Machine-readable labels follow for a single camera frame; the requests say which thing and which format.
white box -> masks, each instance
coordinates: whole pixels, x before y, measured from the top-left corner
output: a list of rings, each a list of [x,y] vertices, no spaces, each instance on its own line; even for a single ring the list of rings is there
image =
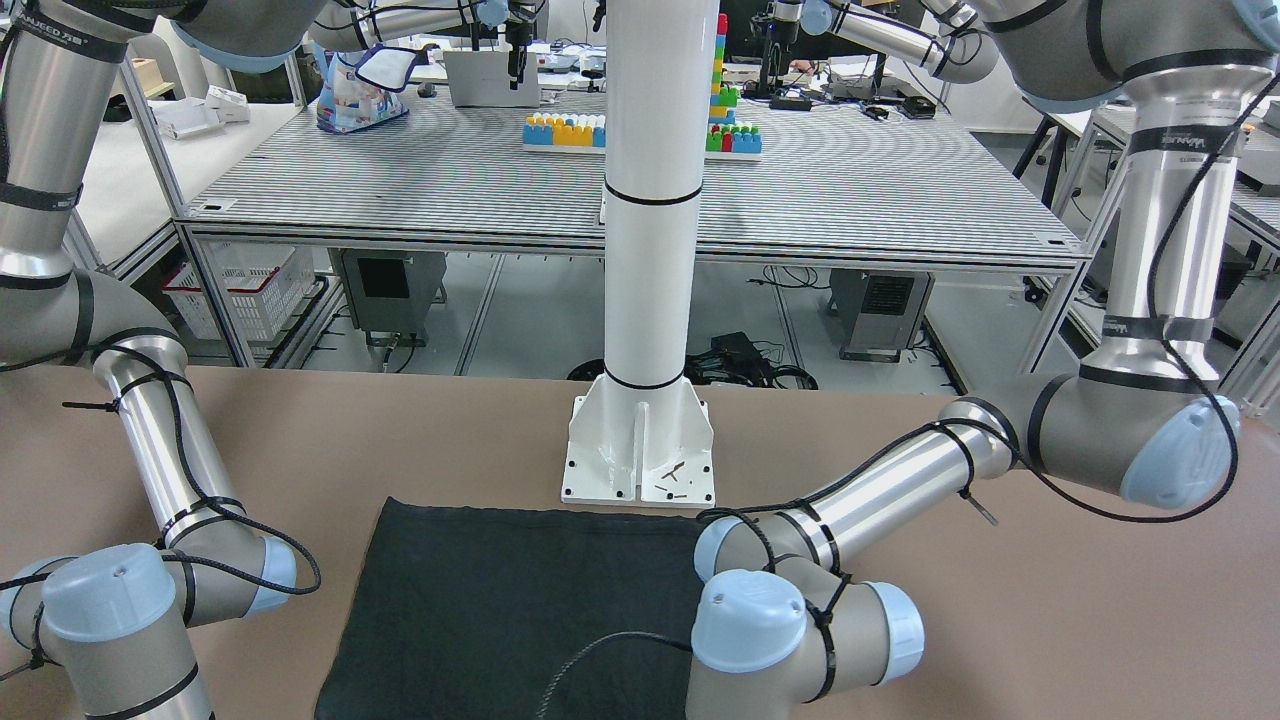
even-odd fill
[[[192,137],[223,127],[218,113],[198,97],[187,97],[154,109],[160,132],[174,140]]]
[[[209,95],[205,96],[205,108],[218,113],[218,117],[224,123],[248,122],[248,97],[225,87],[209,86]]]

plastic bag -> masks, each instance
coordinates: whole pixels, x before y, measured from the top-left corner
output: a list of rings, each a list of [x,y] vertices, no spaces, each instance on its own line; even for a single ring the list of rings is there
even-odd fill
[[[330,56],[324,90],[316,100],[316,127],[347,135],[396,119],[408,108],[394,92],[369,85],[356,77],[358,53],[325,53]]]

light blue joint cap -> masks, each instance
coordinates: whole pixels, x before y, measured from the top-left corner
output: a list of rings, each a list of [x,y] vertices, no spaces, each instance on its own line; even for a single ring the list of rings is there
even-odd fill
[[[196,51],[204,55],[205,58],[209,58],[214,63],[218,63],[219,65],[227,69],[236,70],[239,73],[261,74],[274,70],[275,68],[283,65],[284,60],[287,60],[289,55],[292,55],[293,51],[297,50],[297,45],[294,45],[288,53],[283,53],[280,55],[271,55],[269,58],[251,58],[247,55],[233,55],[230,53],[219,50],[211,45],[196,40],[178,23],[173,24],[173,32],[178,37],[180,37],[183,42],[195,47]]]
[[[22,570],[18,570],[18,574],[10,579],[17,580],[18,578],[27,578],[31,575],[36,575],[44,571],[45,568],[49,568],[50,565],[58,562],[59,560],[74,560],[74,559],[76,559],[74,555],[58,555],[54,557],[46,557],[44,560],[27,565]],[[9,635],[9,638],[18,644],[22,644],[22,641],[18,639],[18,635],[13,634],[13,618],[10,618],[10,615],[13,615],[13,606],[18,602],[18,593],[26,589],[26,587],[9,588],[4,592],[0,592],[0,628],[4,628],[4,633]]]
[[[1222,396],[1217,401],[1239,432],[1240,409]],[[1212,492],[1230,461],[1226,429],[1208,398],[1201,398],[1147,441],[1120,483],[1120,497],[1164,510],[1190,507]]]
[[[705,583],[716,574],[716,560],[719,557],[719,548],[724,544],[724,538],[730,530],[741,525],[737,518],[721,518],[698,536],[698,544],[694,546],[694,571]]]
[[[1041,113],[1056,113],[1060,115],[1066,115],[1069,113],[1087,113],[1089,110],[1101,108],[1107,102],[1115,100],[1124,95],[1124,87],[1116,86],[1114,90],[1108,90],[1102,95],[1094,97],[1085,97],[1084,100],[1048,100],[1046,97],[1038,97],[1030,92],[1023,91],[1027,96],[1027,101],[1032,104],[1033,108]]]
[[[507,14],[509,12],[511,9],[507,5],[507,0],[484,0],[484,3],[475,9],[476,18],[490,28],[495,28],[507,22]]]
[[[808,629],[795,585],[773,573],[727,570],[703,588],[691,644],[703,665],[740,675],[790,657]]]
[[[831,5],[827,0],[804,0],[800,8],[800,28],[809,35],[822,35],[831,28]]]
[[[1268,50],[1280,53],[1280,0],[1234,0],[1235,9]]]
[[[120,544],[72,560],[45,580],[45,624],[78,643],[127,638],[156,623],[178,596],[150,544]]]
[[[924,620],[915,602],[897,585],[888,583],[867,583],[876,591],[884,606],[884,621],[888,623],[888,664],[884,676],[877,685],[906,675],[924,657]]]
[[[262,542],[266,543],[266,559],[262,561],[261,578],[287,588],[294,587],[298,582],[298,564],[293,560],[293,550],[279,538],[264,537]],[[283,592],[260,587],[244,618],[270,612],[288,601],[289,596]]]

white pillar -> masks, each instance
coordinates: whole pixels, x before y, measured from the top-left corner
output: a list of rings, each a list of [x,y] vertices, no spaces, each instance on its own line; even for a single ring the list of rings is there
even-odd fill
[[[575,405],[566,502],[714,502],[712,428],[682,373],[717,6],[609,4],[608,373]]]

robotic arm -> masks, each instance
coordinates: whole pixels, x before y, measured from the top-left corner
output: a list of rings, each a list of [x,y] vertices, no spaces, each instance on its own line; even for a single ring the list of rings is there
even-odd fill
[[[436,0],[448,5],[448,0]],[[311,26],[311,37],[326,50],[355,53],[369,50],[384,40],[483,22],[490,27],[506,24],[511,56],[507,74],[512,90],[524,82],[529,46],[538,35],[538,12],[543,4],[531,0],[477,0],[457,6],[422,9],[415,0],[370,3],[367,8],[326,5]]]
[[[1111,519],[1148,523],[1207,510],[1234,479],[1239,413],[1213,393],[1219,375],[1204,357],[1204,343],[1213,325],[1238,131],[1256,99],[1276,86],[1280,4],[1211,0],[1178,4],[1176,10],[1149,0],[970,4],[984,29],[956,3],[927,3],[956,28],[954,36],[970,28],[970,36],[998,45],[1019,85],[1042,109],[1084,110],[1121,91],[1134,101],[1116,290],[1103,342],[1075,375],[1027,375],[957,400],[937,423],[836,483],[788,503],[745,509],[768,512],[759,519],[736,511],[712,523],[695,557],[708,594],[694,630],[690,720],[744,716],[742,708],[707,698],[742,697],[746,688],[756,688],[753,716],[785,719],[794,703],[814,697],[810,691],[819,684],[819,697],[870,684],[840,670],[846,662],[865,669],[868,648],[878,653],[874,665],[882,671],[873,683],[914,667],[923,630],[905,596],[881,594],[879,606],[863,602],[860,611],[849,612],[842,607],[855,596],[833,592],[831,582],[814,584],[805,574],[812,569],[801,573],[797,566],[838,575],[842,561],[952,493],[972,501],[977,479],[997,478],[1021,464],[1047,483],[1046,475],[1053,475],[1180,512],[1129,518],[1093,509]],[[861,24],[860,14],[854,19]],[[877,45],[873,36],[892,29],[882,24],[860,29],[856,40],[901,53],[888,38]],[[928,67],[929,55],[923,58]],[[740,574],[760,568],[800,594],[788,597],[786,587],[749,587],[755,580]],[[726,605],[735,609],[731,616]],[[791,633],[805,621],[808,630]],[[841,650],[841,638],[865,634],[869,626],[887,628],[888,637]],[[823,637],[826,655],[813,652],[814,630]],[[754,638],[736,655],[748,662],[723,662],[726,639],[733,637]],[[771,691],[759,692],[758,683]]]
[[[938,36],[861,6],[856,0],[774,0],[772,32],[783,47],[803,29],[829,32],[927,70],[943,82],[972,83],[991,74],[1000,58],[995,41],[979,31],[977,13],[960,0],[928,0]]]
[[[246,515],[165,318],[128,286],[74,269],[63,232],[125,44],[159,13],[219,61],[261,70],[297,46],[324,1],[24,0],[0,50],[0,369],[91,370],[161,528],[160,551],[40,561],[22,575],[44,584],[0,593],[5,634],[33,662],[65,665],[92,716],[210,717],[186,628],[278,607],[320,575],[300,543]],[[316,573],[311,587],[297,587],[294,550]]]

